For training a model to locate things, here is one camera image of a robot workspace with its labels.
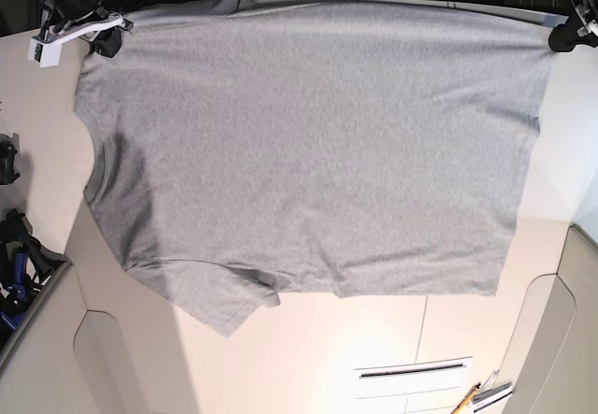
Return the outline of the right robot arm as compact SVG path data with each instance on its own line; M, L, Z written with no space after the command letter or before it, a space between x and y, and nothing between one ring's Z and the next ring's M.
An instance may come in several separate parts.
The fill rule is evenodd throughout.
M40 29L30 41L28 60L40 67L56 66L63 45L82 40L90 52L114 57L122 45L122 34L134 24L105 6L105 0L39 0Z

